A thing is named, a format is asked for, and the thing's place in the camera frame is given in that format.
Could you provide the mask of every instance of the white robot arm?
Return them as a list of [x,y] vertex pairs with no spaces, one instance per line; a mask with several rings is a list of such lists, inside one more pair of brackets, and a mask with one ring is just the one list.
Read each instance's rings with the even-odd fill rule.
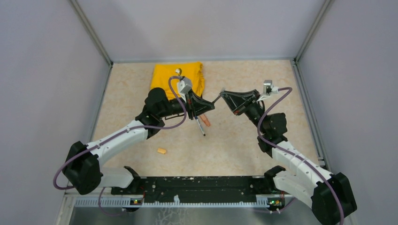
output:
[[[54,186],[58,189],[68,189],[56,184],[61,170],[81,195],[88,194],[97,187],[129,186],[134,180],[135,172],[132,172],[132,169],[107,168],[103,165],[126,148],[157,134],[160,129],[179,126],[186,115],[192,120],[214,109],[214,102],[206,101],[192,91],[192,83],[188,78],[180,77],[177,88],[182,97],[170,101],[163,89],[150,90],[142,113],[125,127],[86,145],[81,142],[74,143],[64,166],[54,177]],[[177,125],[164,127],[162,119],[172,115],[184,116],[184,119]]]
[[[267,110],[264,99],[288,90]],[[357,209],[351,185],[342,173],[333,174],[301,154],[283,135],[287,132],[286,115],[268,112],[286,97],[291,88],[279,89],[272,81],[265,80],[263,93],[257,90],[249,92],[222,91],[221,97],[235,115],[245,114],[257,127],[260,149],[289,168],[281,166],[268,170],[264,176],[270,189],[285,191],[310,207],[323,225],[334,225],[342,222],[344,217]]]

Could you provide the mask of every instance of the marble-patterned surface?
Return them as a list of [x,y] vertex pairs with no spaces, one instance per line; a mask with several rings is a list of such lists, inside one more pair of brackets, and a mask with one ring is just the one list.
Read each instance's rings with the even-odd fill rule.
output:
[[[144,106],[155,63],[114,64],[94,140],[125,126]],[[206,80],[203,98],[214,100],[222,87],[230,91],[262,91],[265,79],[275,86],[291,86],[293,92],[271,113],[285,112],[286,137],[304,155],[316,162],[310,130],[288,60],[204,61]],[[266,107],[278,97],[265,100]],[[220,99],[206,113],[211,122],[204,137],[194,120],[172,130],[162,130],[106,163],[110,167],[131,166],[141,176],[262,175],[278,163],[257,145],[256,127],[245,115],[235,116]],[[181,118],[166,121],[176,124]],[[158,148],[167,150],[165,155]]]

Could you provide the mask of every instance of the orange towel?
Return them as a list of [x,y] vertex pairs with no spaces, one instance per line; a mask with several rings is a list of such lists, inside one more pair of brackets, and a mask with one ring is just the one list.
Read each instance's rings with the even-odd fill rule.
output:
[[[181,76],[188,77],[192,81],[193,92],[195,92],[196,95],[201,96],[203,90],[205,89],[205,78],[202,74],[202,67],[203,65],[201,62],[184,64],[156,64],[155,69],[153,70],[151,89],[157,87],[163,88],[166,92],[167,98],[169,100],[174,99],[175,97],[168,86],[168,79],[171,76],[175,76],[176,69],[180,68],[182,70]],[[172,80],[171,85],[176,94],[180,97],[177,92],[177,82],[178,80]]]

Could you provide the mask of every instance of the purple cable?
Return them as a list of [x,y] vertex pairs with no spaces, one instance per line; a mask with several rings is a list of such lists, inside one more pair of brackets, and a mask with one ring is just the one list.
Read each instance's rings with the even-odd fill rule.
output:
[[[182,119],[179,123],[177,123],[177,124],[175,124],[175,125],[172,125],[172,126],[170,126],[170,127],[157,127],[157,126],[141,125],[141,126],[131,127],[129,130],[139,129],[139,128],[152,128],[152,129],[159,129],[159,130],[169,130],[169,129],[176,128],[176,127],[180,126],[182,123],[184,123],[184,121],[185,121],[185,119],[186,119],[186,116],[187,116],[186,108],[185,108],[185,106],[184,106],[184,103],[181,101],[181,99],[178,97],[178,95],[176,94],[176,92],[173,90],[173,87],[171,86],[171,80],[173,80],[173,79],[180,79],[180,78],[181,78],[180,76],[172,76],[172,77],[170,77],[169,80],[168,80],[168,85],[169,85],[169,87],[170,87],[170,89],[171,89],[171,92],[172,92],[173,95],[176,97],[178,103],[179,103],[179,104],[181,105],[181,107],[183,108],[183,111],[184,111],[184,117],[183,117],[183,119]],[[120,136],[120,135],[122,135],[122,134],[124,134],[124,133],[126,133],[126,132],[127,132],[127,130],[123,130],[123,131],[121,131],[121,132],[119,132],[119,133],[117,133],[117,134],[111,136],[110,138],[108,138],[108,139],[106,139],[106,140],[100,142],[98,145],[95,145],[95,146],[93,146],[93,147],[91,147],[91,148],[89,148],[89,149],[86,149],[86,150],[80,152],[79,154],[75,155],[74,157],[70,158],[68,161],[66,161],[66,162],[57,170],[57,172],[55,173],[55,176],[54,176],[54,178],[53,178],[53,185],[54,185],[54,187],[55,187],[56,189],[58,189],[58,190],[68,190],[68,189],[72,189],[73,186],[66,186],[66,187],[60,187],[60,186],[58,186],[58,184],[57,184],[57,178],[58,178],[58,176],[60,175],[60,173],[62,172],[62,170],[63,170],[69,163],[73,162],[73,160],[79,158],[80,156],[86,154],[87,152],[90,152],[90,151],[92,151],[92,150],[94,150],[94,149],[96,149],[96,148],[99,148],[100,146],[102,146],[102,145],[108,143],[109,141],[115,139],[116,137],[118,137],[118,136]],[[102,211],[103,213],[107,214],[108,216],[119,216],[120,214],[118,214],[118,215],[116,215],[116,214],[108,214],[108,213],[106,213],[106,212],[101,208],[100,200],[101,200],[101,196],[102,196],[102,193],[104,192],[104,190],[105,190],[105,188],[102,189],[102,191],[101,191],[101,193],[100,193],[100,195],[99,195],[99,200],[98,200],[98,206],[99,206],[99,208],[101,209],[101,211]]]
[[295,155],[293,152],[291,152],[291,151],[289,151],[289,150],[287,150],[287,149],[284,149],[284,148],[282,148],[282,147],[280,147],[280,146],[278,146],[278,145],[276,145],[276,144],[274,144],[274,143],[272,143],[272,142],[266,140],[265,138],[263,138],[263,137],[261,136],[260,127],[261,127],[261,124],[262,124],[262,122],[263,122],[265,116],[266,116],[266,115],[269,113],[269,111],[271,111],[278,103],[280,103],[284,98],[286,98],[286,96],[288,96],[288,95],[290,94],[290,92],[291,92],[293,89],[292,89],[291,87],[279,88],[279,89],[278,89],[278,91],[282,91],[282,90],[287,90],[288,92],[286,92],[282,97],[280,97],[277,101],[275,101],[275,102],[264,112],[264,114],[261,116],[260,121],[259,121],[259,123],[258,123],[258,125],[257,125],[257,133],[258,133],[260,139],[261,139],[262,141],[264,141],[265,143],[267,143],[267,144],[271,145],[272,147],[277,148],[277,149],[279,149],[279,150],[281,150],[281,151],[283,151],[283,152],[286,152],[286,153],[288,153],[288,154],[290,154],[290,155],[292,155],[292,156],[295,156],[296,158],[298,158],[298,159],[300,159],[301,161],[303,161],[308,167],[310,167],[310,169],[312,169],[312,170],[322,179],[322,181],[323,181],[323,182],[326,184],[326,186],[328,186],[328,188],[330,189],[330,192],[332,193],[333,198],[335,199],[335,201],[336,201],[336,203],[337,203],[337,207],[338,207],[338,210],[339,210],[339,212],[340,212],[340,225],[343,225],[343,223],[344,223],[344,212],[343,212],[343,207],[341,206],[341,203],[340,203],[340,201],[339,201],[339,199],[338,199],[338,196],[337,196],[336,192],[333,190],[332,186],[329,184],[329,182],[326,180],[326,178],[324,178],[324,177],[322,176],[322,174],[321,174],[318,170],[316,170],[316,168],[315,168],[314,166],[312,166],[309,162],[307,162],[307,160],[304,159],[303,157],[298,156],[298,155]]

